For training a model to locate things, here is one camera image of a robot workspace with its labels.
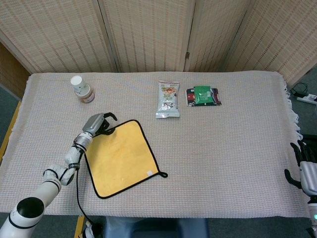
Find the green snack package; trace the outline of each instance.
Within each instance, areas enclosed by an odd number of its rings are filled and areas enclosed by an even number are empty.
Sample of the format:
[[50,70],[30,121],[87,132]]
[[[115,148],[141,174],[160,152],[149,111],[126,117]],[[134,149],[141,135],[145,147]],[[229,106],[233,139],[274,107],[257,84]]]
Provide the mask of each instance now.
[[213,103],[210,93],[210,86],[196,86],[194,87],[195,103]]

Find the power strip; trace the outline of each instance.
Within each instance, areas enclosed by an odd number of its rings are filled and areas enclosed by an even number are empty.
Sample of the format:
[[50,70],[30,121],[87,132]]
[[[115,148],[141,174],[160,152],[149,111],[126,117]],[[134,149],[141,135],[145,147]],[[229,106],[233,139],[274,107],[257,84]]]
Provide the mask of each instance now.
[[303,97],[303,98],[297,98],[298,101],[302,101],[305,103],[311,103],[317,105],[317,101],[314,101],[317,98],[316,95],[314,94],[308,94],[308,96]]

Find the tablecloth fringe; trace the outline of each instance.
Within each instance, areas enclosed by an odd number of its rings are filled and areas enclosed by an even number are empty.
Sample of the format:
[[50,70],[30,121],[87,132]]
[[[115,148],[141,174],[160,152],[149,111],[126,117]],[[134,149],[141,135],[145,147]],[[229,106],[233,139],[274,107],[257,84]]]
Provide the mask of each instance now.
[[292,122],[294,123],[294,125],[295,125],[295,130],[296,130],[296,134],[297,134],[298,140],[302,140],[302,139],[303,139],[303,136],[302,136],[302,134],[300,133],[301,128],[297,125],[299,116],[298,116],[298,115],[293,111],[293,109],[292,109],[292,101],[289,99],[290,96],[291,96],[291,93],[287,91],[286,81],[284,81],[284,88],[283,88],[283,90],[284,90],[285,95],[286,95],[286,98],[287,98],[287,104],[288,104],[288,107],[289,107],[289,117],[290,117],[291,121],[292,121]]

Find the yellow towel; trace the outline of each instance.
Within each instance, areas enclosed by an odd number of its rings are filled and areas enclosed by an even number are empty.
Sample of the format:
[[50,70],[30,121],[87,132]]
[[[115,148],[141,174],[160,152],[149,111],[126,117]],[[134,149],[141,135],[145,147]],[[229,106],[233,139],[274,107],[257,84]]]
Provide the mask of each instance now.
[[87,166],[96,195],[109,198],[155,175],[159,171],[154,154],[136,120],[115,127],[111,135],[98,135],[86,152]]

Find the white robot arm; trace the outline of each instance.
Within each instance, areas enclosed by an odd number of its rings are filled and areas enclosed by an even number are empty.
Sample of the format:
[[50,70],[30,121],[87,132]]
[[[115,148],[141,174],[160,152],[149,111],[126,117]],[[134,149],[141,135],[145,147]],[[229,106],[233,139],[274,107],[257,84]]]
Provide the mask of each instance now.
[[302,141],[299,140],[298,144],[301,149],[294,143],[291,143],[291,146],[296,155],[301,181],[294,180],[288,170],[285,170],[284,173],[290,184],[302,189],[303,192],[310,197],[308,208],[312,227],[307,229],[307,231],[311,237],[317,238],[317,155]]
[[114,114],[96,114],[88,119],[80,133],[74,140],[72,147],[65,156],[68,167],[51,165],[44,171],[44,182],[30,195],[19,201],[0,229],[0,238],[30,238],[36,225],[41,220],[44,210],[58,195],[62,185],[69,185],[80,168],[82,155],[98,134],[112,134],[114,129],[107,129],[109,123],[106,118]]

